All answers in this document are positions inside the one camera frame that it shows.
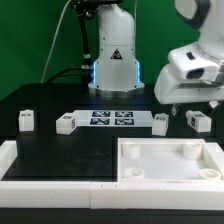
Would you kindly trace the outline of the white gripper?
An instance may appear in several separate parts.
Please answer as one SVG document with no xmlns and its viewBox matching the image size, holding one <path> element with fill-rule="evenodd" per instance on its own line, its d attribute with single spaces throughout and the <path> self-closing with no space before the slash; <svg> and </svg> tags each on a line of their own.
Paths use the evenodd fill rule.
<svg viewBox="0 0 224 224">
<path fill-rule="evenodd" d="M 224 84 L 210 85 L 204 81 L 184 80 L 177 76 L 173 67 L 168 64 L 160 72 L 154 87 L 154 93 L 161 104 L 174 104 L 173 116 L 181 113 L 184 103 L 209 102 L 211 109 L 217 108 L 224 101 Z"/>
</svg>

